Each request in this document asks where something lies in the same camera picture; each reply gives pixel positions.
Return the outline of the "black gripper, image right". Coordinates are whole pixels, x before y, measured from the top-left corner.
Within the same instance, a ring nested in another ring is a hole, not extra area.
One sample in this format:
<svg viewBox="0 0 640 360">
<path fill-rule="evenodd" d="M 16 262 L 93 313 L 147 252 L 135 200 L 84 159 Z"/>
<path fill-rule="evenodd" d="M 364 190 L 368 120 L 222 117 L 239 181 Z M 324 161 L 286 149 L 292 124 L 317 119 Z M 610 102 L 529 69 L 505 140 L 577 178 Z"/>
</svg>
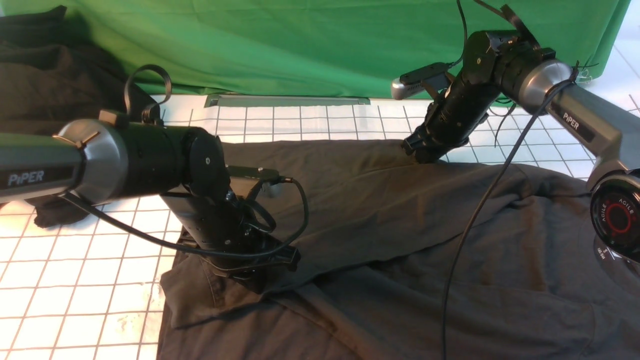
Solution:
<svg viewBox="0 0 640 360">
<path fill-rule="evenodd" d="M 423 123 L 402 142 L 403 151 L 419 163 L 434 163 L 461 148 L 489 116 L 496 98 L 498 87 L 493 83 L 472 83 L 467 75 L 458 75 L 427 110 Z"/>
</svg>

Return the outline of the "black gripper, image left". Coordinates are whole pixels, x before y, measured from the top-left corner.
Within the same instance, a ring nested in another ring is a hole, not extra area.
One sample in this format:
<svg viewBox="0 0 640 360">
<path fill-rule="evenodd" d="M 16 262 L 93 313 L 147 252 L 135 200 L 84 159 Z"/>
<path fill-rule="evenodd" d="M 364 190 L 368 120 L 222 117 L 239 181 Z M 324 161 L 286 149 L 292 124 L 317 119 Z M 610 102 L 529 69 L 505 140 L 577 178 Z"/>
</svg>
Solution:
<svg viewBox="0 0 640 360">
<path fill-rule="evenodd" d="M 268 291 L 283 267 L 298 268 L 300 252 L 273 237 L 275 220 L 256 201 L 236 197 L 214 202 L 189 193 L 165 193 L 162 200 L 176 215 L 205 259 L 222 276 L 255 294 Z"/>
</svg>

